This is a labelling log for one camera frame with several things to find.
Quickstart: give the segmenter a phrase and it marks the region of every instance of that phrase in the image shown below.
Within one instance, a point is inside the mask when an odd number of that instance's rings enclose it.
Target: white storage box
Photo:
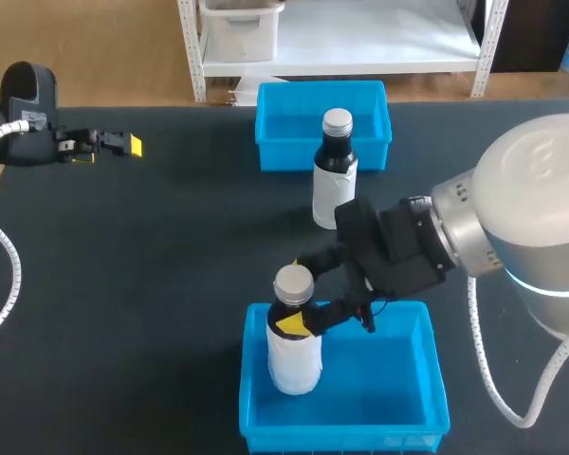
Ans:
[[[200,0],[213,57],[219,62],[274,59],[278,15],[284,7],[268,0]]]

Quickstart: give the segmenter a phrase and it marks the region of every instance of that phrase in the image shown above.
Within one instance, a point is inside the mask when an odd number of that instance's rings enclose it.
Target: coiled cable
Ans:
[[[486,363],[485,347],[483,346],[483,337],[481,335],[481,325],[478,318],[478,307],[476,298],[476,279],[468,277],[468,308],[470,313],[470,327],[472,329],[472,337],[474,338],[474,348],[478,358],[478,365],[481,370],[483,382],[485,382],[486,391],[491,400],[495,403],[498,410],[502,412],[504,417],[518,428],[531,428],[540,416],[543,402],[546,399],[548,391],[552,386],[560,367],[569,357],[569,336],[560,344],[559,348],[552,354],[552,357],[546,364],[541,373],[540,380],[533,394],[533,399],[529,405],[529,410],[525,417],[521,417],[514,412],[504,401],[502,396],[497,392],[497,388],[491,377],[491,371]]]
[[[25,133],[33,128],[30,126],[29,122],[26,120],[17,120],[11,123],[5,123],[4,125],[0,126],[0,139],[4,136],[11,135],[13,133]],[[2,310],[0,311],[0,325],[6,320],[9,316],[12,308],[17,302],[17,297],[19,296],[19,291],[21,289],[21,280],[22,280],[22,273],[21,273],[21,261],[19,259],[19,254],[17,253],[17,249],[10,241],[7,234],[3,232],[0,228],[0,243],[9,254],[10,264],[12,266],[12,285],[10,287],[9,297],[7,298],[7,302],[3,306]]]

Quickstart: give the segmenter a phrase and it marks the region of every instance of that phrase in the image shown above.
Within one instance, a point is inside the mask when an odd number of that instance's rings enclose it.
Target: black table surface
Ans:
[[[391,104],[384,173],[357,193],[386,209],[472,168],[507,129],[567,101]],[[247,306],[276,271],[333,239],[311,216],[311,173],[260,173],[253,109],[64,109],[71,127],[127,129],[142,160],[9,168],[0,226],[23,290],[0,328],[0,454],[246,453],[238,432]],[[333,298],[341,275],[321,281]],[[0,308],[10,268],[0,246]],[[569,362],[538,423],[512,427],[486,394],[462,270],[428,304],[450,408],[442,454],[569,454]],[[503,274],[479,280],[486,352],[524,413],[557,341]]]

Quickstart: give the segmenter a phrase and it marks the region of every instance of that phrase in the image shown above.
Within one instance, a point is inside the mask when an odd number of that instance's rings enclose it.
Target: white bottle label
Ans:
[[[267,366],[276,388],[289,395],[312,391],[321,378],[322,337],[290,340],[266,328]]]
[[[314,164],[312,215],[321,228],[335,229],[335,207],[354,199],[357,167],[358,160],[347,173],[330,173]]]

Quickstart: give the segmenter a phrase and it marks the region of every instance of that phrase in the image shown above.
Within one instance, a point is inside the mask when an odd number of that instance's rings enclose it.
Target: shelf leg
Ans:
[[[486,82],[489,79],[495,49],[500,39],[502,25],[504,24],[505,11],[508,7],[508,0],[493,0],[491,13],[486,23],[485,36],[481,45],[481,54],[478,59],[474,85],[470,94],[473,98],[481,98],[485,94]]]
[[[202,69],[202,57],[204,49],[200,49],[198,32],[196,30],[196,1],[177,0],[179,6],[179,18],[181,19],[181,31],[183,41],[188,54],[190,77],[192,78],[193,97],[196,102],[207,101],[207,85],[205,73]]]

